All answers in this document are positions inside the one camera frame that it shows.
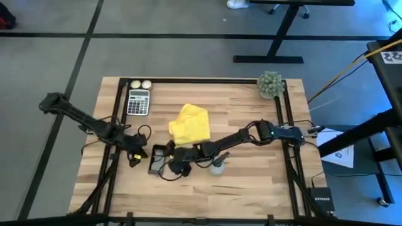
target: black table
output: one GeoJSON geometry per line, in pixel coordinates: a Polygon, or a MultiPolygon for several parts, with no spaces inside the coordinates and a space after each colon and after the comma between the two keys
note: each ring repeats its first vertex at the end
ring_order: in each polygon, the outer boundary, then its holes
{"type": "Polygon", "coordinates": [[[234,63],[304,63],[301,56],[276,56],[279,47],[286,36],[290,25],[295,19],[300,6],[353,6],[354,0],[250,0],[250,3],[258,4],[288,4],[289,8],[283,18],[281,26],[276,33],[266,56],[233,56],[234,63]]]}
{"type": "MultiPolygon", "coordinates": [[[[389,40],[373,41],[367,44],[369,52],[376,51],[392,42],[402,39],[402,29],[395,33],[389,40]]],[[[402,43],[395,45],[384,52],[401,52],[402,43]]],[[[373,134],[385,131],[390,148],[373,152],[373,159],[377,164],[379,173],[376,174],[384,199],[387,203],[394,203],[391,192],[388,188],[385,175],[379,164],[382,161],[396,158],[399,167],[402,170],[402,64],[392,64],[385,62],[397,62],[397,58],[402,55],[393,55],[387,53],[388,56],[383,59],[380,53],[369,57],[369,61],[373,64],[374,69],[384,87],[392,108],[379,113],[372,119],[345,131],[343,134],[333,138],[318,147],[321,157],[332,154],[338,150],[346,148],[362,139],[368,138],[373,134]]]]}

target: potted plant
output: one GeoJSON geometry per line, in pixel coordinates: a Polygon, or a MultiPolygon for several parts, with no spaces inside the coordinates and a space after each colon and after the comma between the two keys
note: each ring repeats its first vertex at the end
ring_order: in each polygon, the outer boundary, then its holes
{"type": "Polygon", "coordinates": [[[265,72],[258,80],[259,94],[265,99],[273,99],[285,91],[285,83],[277,72],[265,72]]]}

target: sticker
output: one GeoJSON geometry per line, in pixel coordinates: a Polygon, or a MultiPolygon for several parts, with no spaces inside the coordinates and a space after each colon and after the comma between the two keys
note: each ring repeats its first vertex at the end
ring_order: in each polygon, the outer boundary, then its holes
{"type": "Polygon", "coordinates": [[[381,52],[386,64],[402,64],[402,51],[381,52]]]}

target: yellow towel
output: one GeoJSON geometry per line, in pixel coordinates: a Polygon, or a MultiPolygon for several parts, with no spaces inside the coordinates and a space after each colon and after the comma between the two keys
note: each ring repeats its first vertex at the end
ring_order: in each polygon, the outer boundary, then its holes
{"type": "Polygon", "coordinates": [[[185,104],[177,119],[169,122],[169,133],[179,145],[210,139],[208,111],[185,104]]]}

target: calculator display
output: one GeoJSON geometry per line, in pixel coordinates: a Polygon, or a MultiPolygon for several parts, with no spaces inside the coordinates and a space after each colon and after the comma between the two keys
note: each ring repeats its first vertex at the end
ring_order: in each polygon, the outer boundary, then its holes
{"type": "Polygon", "coordinates": [[[141,91],[130,91],[130,95],[145,95],[147,96],[147,92],[141,92],[141,91]]]}

